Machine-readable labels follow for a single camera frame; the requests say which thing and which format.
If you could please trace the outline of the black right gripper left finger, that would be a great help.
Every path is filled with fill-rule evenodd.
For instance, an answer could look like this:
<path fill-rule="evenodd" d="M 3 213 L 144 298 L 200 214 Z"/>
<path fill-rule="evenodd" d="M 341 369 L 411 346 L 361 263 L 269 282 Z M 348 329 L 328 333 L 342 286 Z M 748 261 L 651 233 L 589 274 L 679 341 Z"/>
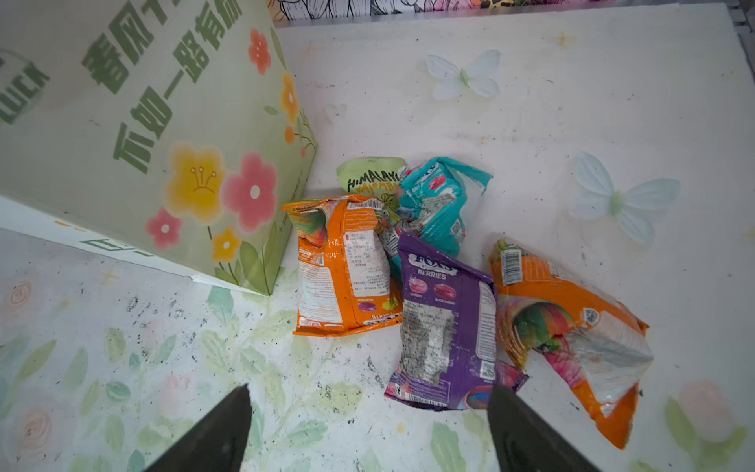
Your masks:
<path fill-rule="evenodd" d="M 247 385 L 230 391 L 147 472 L 239 472 L 253 419 Z"/>

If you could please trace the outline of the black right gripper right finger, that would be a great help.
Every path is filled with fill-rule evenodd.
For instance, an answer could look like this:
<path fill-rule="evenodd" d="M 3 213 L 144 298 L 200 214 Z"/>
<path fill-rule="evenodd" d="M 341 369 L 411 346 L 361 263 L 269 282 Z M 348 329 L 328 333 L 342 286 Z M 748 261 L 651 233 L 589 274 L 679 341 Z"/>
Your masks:
<path fill-rule="evenodd" d="M 494 387 L 487 415 L 499 470 L 598 471 L 509 387 Z"/>

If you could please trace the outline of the white paper bag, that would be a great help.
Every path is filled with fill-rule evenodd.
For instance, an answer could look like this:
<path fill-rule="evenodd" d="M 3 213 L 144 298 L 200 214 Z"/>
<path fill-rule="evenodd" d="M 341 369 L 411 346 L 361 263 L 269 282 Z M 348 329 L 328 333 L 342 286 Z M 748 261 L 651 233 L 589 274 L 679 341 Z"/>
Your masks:
<path fill-rule="evenodd" d="M 317 154 L 263 1 L 5 1 L 1 225 L 268 295 Z"/>

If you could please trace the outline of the purple Fox's berries packet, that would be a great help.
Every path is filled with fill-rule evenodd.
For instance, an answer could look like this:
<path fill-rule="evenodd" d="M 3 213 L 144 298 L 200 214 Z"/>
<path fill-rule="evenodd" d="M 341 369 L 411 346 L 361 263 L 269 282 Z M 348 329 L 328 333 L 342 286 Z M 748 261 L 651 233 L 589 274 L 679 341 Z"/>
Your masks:
<path fill-rule="evenodd" d="M 497 385 L 528 381 L 497 356 L 497 298 L 489 275 L 417 236 L 398 240 L 402 351 L 385 396 L 434 411 L 487 409 Z"/>

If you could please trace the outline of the orange snack packet right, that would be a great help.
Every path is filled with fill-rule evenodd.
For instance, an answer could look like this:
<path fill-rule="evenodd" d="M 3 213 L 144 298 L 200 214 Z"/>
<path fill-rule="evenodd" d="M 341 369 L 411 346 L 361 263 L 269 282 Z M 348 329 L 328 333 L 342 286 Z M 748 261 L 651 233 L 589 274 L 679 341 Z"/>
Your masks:
<path fill-rule="evenodd" d="M 505 238 L 489 256 L 497 346 L 514 367 L 543 355 L 616 448 L 626 448 L 642 376 L 654 356 L 648 324 L 627 306 Z"/>

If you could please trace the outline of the orange snack packet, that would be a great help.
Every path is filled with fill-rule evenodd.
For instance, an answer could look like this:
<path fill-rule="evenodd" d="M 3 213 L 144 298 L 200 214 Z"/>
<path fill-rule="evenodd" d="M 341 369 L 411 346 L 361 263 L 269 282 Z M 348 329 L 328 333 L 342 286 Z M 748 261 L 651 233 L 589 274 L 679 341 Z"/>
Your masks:
<path fill-rule="evenodd" d="M 497 346 L 514 367 L 543 355 L 616 448 L 626 448 L 642 376 L 654 356 L 648 324 L 627 306 L 505 238 L 489 256 Z"/>
<path fill-rule="evenodd" d="M 282 207 L 298 235 L 295 336 L 340 337 L 402 323 L 402 296 L 381 236 L 389 213 L 346 195 Z"/>

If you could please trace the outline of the orange snack packet left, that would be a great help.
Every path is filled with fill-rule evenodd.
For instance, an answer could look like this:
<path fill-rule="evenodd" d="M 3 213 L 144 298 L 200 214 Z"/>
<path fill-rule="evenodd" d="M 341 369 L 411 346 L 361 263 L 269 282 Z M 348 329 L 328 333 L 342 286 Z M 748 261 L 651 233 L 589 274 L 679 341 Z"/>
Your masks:
<path fill-rule="evenodd" d="M 381 236 L 389 213 L 346 195 L 282 207 L 298 235 L 295 336 L 340 337 L 402 323 L 402 296 Z"/>

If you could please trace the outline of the teal snack packet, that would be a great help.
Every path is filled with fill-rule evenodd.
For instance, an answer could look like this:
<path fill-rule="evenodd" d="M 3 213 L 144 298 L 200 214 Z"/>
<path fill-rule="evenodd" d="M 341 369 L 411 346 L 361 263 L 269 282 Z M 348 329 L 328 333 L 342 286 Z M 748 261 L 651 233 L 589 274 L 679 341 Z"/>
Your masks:
<path fill-rule="evenodd" d="M 493 176 L 450 157 L 435 157 L 404 167 L 396 191 L 398 208 L 387 208 L 387 226 L 379 238 L 389 258 L 391 276 L 400 281 L 398 241 L 403 234 L 458 257 L 481 200 Z"/>

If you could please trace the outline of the light green Himalaya packet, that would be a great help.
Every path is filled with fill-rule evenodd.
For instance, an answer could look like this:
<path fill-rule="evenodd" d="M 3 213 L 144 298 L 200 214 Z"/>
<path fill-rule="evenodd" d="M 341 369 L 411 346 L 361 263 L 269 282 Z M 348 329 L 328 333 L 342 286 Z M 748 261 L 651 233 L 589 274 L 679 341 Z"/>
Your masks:
<path fill-rule="evenodd" d="M 401 157 L 361 157 L 351 159 L 336 169 L 341 188 L 349 195 L 377 198 L 395 206 L 401 170 L 406 162 Z"/>

